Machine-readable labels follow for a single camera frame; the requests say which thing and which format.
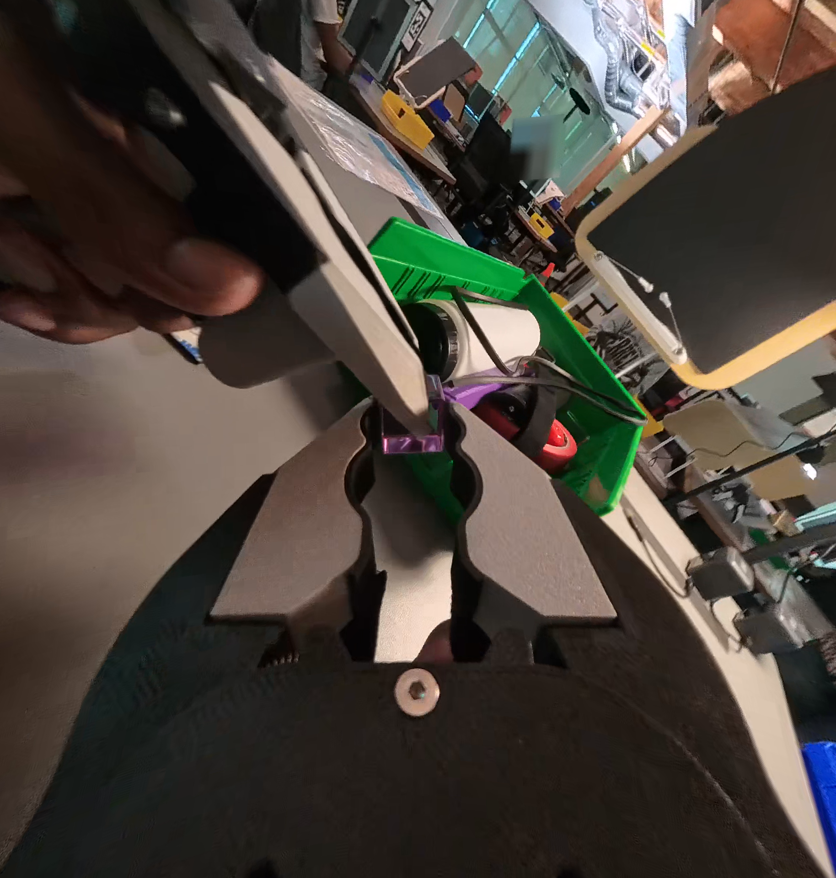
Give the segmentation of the green plastic bin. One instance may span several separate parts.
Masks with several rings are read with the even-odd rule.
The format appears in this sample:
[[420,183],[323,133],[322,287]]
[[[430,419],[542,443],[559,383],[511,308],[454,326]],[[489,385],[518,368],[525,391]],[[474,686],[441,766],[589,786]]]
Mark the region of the green plastic bin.
[[539,346],[572,377],[588,401],[572,395],[557,418],[576,442],[559,476],[598,515],[618,504],[632,470],[645,418],[614,372],[535,277],[409,220],[391,218],[370,240],[369,252],[402,308],[450,301],[460,287],[495,303],[520,305],[536,318]]

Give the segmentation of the white cylinder with black cap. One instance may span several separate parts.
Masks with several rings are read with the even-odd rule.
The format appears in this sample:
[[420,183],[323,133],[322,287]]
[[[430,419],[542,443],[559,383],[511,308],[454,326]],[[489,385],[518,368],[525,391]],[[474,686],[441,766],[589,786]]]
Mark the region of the white cylinder with black cap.
[[535,354],[541,330],[521,306],[469,298],[422,300],[402,305],[419,345],[423,368],[442,383],[475,375],[513,375],[524,357]]

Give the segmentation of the purple plastic tool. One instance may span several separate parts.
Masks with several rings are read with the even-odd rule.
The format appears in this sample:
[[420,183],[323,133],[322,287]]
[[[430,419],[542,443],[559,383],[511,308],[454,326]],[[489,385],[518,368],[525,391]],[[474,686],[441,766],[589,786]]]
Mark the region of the purple plastic tool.
[[443,384],[443,399],[449,404],[458,404],[468,410],[475,409],[487,396],[501,391],[512,391],[526,388],[523,381],[504,382],[500,376],[482,376],[468,378],[465,383],[451,382]]

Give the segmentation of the black panel with pale rim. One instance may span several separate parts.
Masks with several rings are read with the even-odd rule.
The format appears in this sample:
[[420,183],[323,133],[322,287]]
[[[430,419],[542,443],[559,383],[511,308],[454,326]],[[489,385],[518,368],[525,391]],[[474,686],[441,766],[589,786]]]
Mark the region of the black panel with pale rim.
[[579,224],[600,285],[687,385],[836,330],[836,66],[685,134]]

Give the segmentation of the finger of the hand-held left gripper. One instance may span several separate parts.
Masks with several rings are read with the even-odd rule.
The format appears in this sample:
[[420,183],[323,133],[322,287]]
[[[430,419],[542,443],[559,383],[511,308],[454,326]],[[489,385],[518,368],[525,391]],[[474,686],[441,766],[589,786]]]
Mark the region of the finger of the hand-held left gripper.
[[272,280],[242,310],[202,318],[198,353],[215,379],[235,389],[282,379],[294,385],[321,376],[345,379],[336,350],[317,335],[314,323],[293,310],[291,295]]
[[314,323],[338,361],[397,421],[422,434],[429,426],[429,397],[418,342],[318,162],[324,143],[309,113],[313,93],[271,58],[270,65],[300,144],[297,162],[318,203],[308,216],[322,256],[310,275],[286,291],[292,308]]

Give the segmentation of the white card with blue print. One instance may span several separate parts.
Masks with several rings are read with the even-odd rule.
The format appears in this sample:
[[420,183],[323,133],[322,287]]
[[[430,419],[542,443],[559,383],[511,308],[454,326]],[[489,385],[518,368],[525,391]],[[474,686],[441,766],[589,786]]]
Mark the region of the white card with blue print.
[[190,327],[165,335],[165,338],[187,362],[202,365],[204,360],[199,350],[200,334],[198,327]]

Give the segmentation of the person's left hand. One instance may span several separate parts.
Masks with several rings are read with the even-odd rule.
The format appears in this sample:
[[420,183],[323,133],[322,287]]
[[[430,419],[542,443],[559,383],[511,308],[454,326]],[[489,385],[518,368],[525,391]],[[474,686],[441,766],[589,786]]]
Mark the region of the person's left hand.
[[251,305],[262,268],[195,232],[139,127],[73,72],[50,2],[0,2],[0,321],[84,345]]

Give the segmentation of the red round tool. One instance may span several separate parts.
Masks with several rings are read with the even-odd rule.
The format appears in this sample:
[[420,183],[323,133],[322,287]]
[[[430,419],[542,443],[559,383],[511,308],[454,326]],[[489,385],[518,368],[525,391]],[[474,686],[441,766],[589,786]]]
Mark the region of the red round tool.
[[501,387],[472,412],[551,477],[561,476],[576,456],[577,443],[557,418],[557,394],[549,387]]

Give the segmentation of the purple transparent cube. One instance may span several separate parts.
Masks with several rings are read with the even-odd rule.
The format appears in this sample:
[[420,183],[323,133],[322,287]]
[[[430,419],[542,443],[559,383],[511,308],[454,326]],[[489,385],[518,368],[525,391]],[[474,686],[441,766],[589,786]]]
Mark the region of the purple transparent cube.
[[422,434],[409,432],[389,411],[381,408],[380,442],[385,455],[439,454],[445,451],[448,400],[439,376],[427,375],[425,378],[429,397],[427,430]]

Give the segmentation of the black monitor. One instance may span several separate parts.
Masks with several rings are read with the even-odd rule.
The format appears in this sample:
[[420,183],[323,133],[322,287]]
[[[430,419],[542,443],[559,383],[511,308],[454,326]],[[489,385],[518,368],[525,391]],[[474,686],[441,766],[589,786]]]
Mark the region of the black monitor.
[[511,190],[518,181],[511,167],[511,137],[497,119],[486,112],[463,154],[450,166],[454,187],[468,200]]

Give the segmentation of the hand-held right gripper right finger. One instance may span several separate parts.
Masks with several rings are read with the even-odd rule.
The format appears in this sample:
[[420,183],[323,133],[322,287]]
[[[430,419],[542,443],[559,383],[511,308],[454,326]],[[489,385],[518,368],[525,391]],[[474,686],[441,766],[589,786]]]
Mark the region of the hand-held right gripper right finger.
[[529,644],[603,629],[617,612],[552,479],[461,405],[450,406],[450,488],[463,508],[452,558],[452,635]]

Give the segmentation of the grey metal box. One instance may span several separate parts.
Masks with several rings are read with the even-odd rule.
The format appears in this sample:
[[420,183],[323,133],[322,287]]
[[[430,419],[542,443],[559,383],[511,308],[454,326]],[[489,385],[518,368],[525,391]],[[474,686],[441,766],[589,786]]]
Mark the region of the grey metal box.
[[796,653],[807,642],[799,622],[776,604],[742,611],[732,624],[742,645],[756,657]]
[[706,602],[753,591],[753,567],[731,546],[691,559],[686,575],[691,587]]

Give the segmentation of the yellow box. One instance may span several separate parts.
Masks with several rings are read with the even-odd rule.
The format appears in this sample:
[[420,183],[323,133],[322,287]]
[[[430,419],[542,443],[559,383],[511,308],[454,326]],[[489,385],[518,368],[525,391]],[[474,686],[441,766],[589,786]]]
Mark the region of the yellow box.
[[400,95],[387,90],[380,99],[381,113],[415,150],[423,151],[434,139],[434,133],[418,112]]

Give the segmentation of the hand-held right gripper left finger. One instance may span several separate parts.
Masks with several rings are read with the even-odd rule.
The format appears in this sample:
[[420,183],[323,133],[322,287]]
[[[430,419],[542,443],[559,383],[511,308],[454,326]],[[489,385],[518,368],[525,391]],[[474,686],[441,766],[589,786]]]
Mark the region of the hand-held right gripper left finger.
[[375,656],[386,574],[364,500],[377,413],[358,403],[275,471],[211,619],[276,623],[299,650],[323,628],[351,657]]

